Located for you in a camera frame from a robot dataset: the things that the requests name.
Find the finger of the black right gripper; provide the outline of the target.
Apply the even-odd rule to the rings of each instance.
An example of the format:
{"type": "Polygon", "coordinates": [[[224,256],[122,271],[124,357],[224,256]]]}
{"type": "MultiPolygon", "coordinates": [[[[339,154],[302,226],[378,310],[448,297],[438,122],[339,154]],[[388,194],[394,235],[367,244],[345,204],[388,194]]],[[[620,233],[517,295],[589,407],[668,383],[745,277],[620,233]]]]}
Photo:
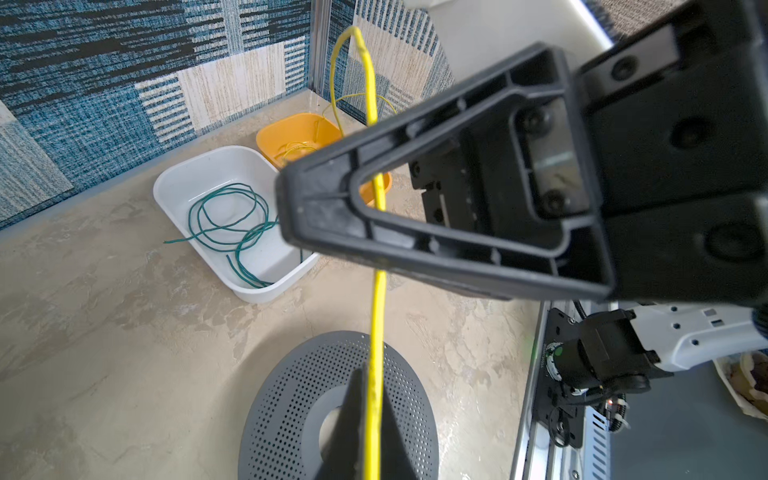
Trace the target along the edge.
{"type": "Polygon", "coordinates": [[[284,240],[462,295],[603,300],[615,273],[565,52],[533,44],[285,167],[284,240]]]}

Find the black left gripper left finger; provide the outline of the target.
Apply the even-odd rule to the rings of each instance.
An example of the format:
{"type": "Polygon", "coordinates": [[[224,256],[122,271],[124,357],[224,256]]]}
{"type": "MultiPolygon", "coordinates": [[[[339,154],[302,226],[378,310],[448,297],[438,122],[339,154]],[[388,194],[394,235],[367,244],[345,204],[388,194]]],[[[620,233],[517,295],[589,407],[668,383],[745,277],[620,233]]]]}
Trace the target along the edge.
{"type": "Polygon", "coordinates": [[[366,376],[362,368],[352,372],[336,424],[326,445],[316,479],[362,479],[366,376]]]}

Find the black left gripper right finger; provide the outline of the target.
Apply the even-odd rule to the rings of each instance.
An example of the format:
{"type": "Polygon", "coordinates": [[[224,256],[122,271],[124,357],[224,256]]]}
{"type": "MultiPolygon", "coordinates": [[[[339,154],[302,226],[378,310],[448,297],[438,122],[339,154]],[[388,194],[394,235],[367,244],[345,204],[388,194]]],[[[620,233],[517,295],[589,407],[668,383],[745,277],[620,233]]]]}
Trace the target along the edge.
{"type": "Polygon", "coordinates": [[[396,422],[386,390],[383,391],[381,420],[381,472],[383,480],[417,480],[396,422]]]}

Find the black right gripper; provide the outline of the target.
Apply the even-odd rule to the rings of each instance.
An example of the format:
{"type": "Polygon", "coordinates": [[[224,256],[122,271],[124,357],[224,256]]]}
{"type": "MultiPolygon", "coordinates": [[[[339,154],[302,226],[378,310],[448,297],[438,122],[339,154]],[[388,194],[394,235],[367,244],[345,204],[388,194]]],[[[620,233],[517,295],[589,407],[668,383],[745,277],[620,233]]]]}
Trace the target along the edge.
{"type": "Polygon", "coordinates": [[[571,298],[767,300],[767,5],[688,1],[574,71],[608,256],[571,298]]]}

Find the dark grey foam spool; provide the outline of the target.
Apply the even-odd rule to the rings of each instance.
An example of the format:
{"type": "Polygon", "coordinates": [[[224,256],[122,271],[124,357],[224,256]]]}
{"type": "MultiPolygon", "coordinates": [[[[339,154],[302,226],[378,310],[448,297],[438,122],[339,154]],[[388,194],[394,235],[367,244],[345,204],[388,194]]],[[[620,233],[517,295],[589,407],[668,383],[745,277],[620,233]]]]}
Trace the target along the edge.
{"type": "MultiPolygon", "coordinates": [[[[321,427],[341,407],[352,372],[365,365],[368,335],[321,334],[290,351],[262,384],[245,423],[241,479],[310,479],[320,469],[321,427]]],[[[434,414],[418,376],[392,346],[384,348],[384,386],[404,450],[419,479],[439,475],[434,414]]]]}

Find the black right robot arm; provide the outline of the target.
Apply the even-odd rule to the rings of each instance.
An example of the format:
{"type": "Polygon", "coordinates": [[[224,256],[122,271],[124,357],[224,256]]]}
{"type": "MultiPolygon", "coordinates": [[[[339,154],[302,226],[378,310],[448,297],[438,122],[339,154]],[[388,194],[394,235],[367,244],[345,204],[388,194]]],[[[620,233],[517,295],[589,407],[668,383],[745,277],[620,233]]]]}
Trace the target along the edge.
{"type": "Polygon", "coordinates": [[[690,1],[577,71],[537,43],[287,166],[293,245],[468,296],[632,303],[548,406],[767,344],[767,5],[690,1]]]}

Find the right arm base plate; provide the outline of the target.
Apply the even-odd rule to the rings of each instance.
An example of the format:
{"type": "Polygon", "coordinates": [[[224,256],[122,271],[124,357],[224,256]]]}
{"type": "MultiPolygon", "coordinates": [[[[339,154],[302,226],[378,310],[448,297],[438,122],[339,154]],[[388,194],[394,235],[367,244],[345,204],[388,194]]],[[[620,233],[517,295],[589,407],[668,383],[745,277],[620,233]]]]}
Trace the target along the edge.
{"type": "Polygon", "coordinates": [[[560,447],[580,448],[584,437],[584,406],[575,405],[583,396],[574,394],[567,365],[576,354],[577,323],[563,310],[543,309],[543,343],[536,361],[536,390],[533,420],[555,435],[560,447]]]}

